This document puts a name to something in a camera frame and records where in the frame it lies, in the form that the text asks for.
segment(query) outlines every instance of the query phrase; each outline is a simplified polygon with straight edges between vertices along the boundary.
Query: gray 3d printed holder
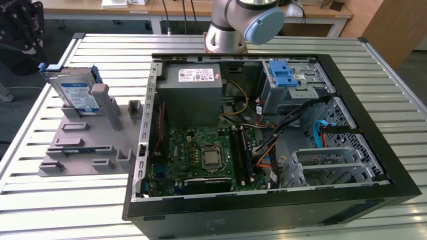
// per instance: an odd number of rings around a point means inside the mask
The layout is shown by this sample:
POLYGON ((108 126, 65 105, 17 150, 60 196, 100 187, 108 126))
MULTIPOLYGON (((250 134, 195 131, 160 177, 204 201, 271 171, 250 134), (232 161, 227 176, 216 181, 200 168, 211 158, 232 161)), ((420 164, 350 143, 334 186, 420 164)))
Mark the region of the gray 3d printed holder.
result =
POLYGON ((97 115, 80 115, 63 107, 64 117, 39 166, 39 176, 76 176, 128 173, 135 160, 141 127, 139 100, 119 106, 108 86, 95 84, 92 95, 97 115))

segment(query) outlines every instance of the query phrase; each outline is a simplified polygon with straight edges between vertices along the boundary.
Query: power supply label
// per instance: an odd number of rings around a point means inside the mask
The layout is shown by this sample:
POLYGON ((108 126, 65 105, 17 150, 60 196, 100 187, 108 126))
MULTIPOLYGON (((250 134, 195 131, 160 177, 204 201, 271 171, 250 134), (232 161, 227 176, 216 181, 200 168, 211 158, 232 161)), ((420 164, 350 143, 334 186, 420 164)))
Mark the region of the power supply label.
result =
POLYGON ((89 94, 91 88, 87 83, 61 83, 60 87, 67 99, 79 111, 92 113, 100 109, 93 96, 89 94))
POLYGON ((211 82, 214 79, 212 68, 195 68, 179 70, 179 82, 211 82))

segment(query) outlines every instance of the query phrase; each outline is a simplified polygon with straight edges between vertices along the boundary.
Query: desk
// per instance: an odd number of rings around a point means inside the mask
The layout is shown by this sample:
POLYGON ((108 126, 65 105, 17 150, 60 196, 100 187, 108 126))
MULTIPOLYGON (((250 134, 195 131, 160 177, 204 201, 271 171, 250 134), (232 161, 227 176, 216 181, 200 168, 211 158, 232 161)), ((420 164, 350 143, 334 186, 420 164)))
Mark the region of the desk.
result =
POLYGON ((40 0, 44 18, 56 20, 149 20, 153 1, 147 5, 101 9, 103 0, 40 0))
MULTIPOLYGON (((247 48, 250 53, 331 55, 424 194, 347 224, 222 235, 222 239, 426 239, 427 110, 370 44, 355 38, 276 37, 247 48)), ((59 64, 95 63, 111 96, 127 104, 131 99, 144 101, 152 53, 203 51, 200 35, 87 34, 71 41, 59 64)), ((47 85, 0 161, 1 240, 148 240, 121 220, 127 174, 37 176, 60 125, 61 105, 47 85)))
MULTIPOLYGON (((171 21, 184 20, 184 11, 181 1, 164 0, 167 4, 167 13, 171 21)), ((167 20, 165 10, 161 0, 149 0, 148 4, 128 5, 128 8, 101 9, 101 0, 41 0, 44 4, 45 19, 77 19, 77 20, 149 20, 152 33, 161 34, 160 22, 167 20)), ((185 2, 187 20, 193 20, 191 2, 185 2)), ((193 2, 193 8, 198 21, 211 21, 210 2, 193 2)), ((306 12, 307 24, 330 24, 331 30, 327 34, 330 38, 340 36, 347 20, 354 17, 350 10, 343 7, 342 11, 334 11, 318 6, 303 6, 306 12)), ((284 23, 302 23, 302 17, 287 17, 284 23)))

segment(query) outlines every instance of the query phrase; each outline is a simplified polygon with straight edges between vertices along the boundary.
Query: motherboard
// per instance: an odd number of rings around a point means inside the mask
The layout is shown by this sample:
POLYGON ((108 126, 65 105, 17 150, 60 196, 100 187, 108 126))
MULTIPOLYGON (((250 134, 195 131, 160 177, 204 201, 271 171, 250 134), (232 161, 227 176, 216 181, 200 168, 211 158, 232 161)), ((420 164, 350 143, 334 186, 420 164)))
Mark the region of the motherboard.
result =
POLYGON ((252 168, 256 145, 251 127, 171 130, 167 161, 153 163, 151 168, 151 194, 266 189, 264 173, 252 168))

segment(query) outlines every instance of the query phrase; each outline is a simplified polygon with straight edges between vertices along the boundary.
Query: white box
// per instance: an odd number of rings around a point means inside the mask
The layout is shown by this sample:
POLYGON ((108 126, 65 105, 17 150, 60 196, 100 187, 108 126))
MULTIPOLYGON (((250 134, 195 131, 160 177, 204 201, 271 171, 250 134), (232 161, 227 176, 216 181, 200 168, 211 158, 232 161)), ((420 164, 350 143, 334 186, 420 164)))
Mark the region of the white box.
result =
POLYGON ((302 0, 303 5, 320 7, 324 0, 302 0))
POLYGON ((101 9, 124 9, 128 7, 127 0, 101 0, 101 9))
POLYGON ((128 4, 145 5, 149 0, 127 0, 128 4))

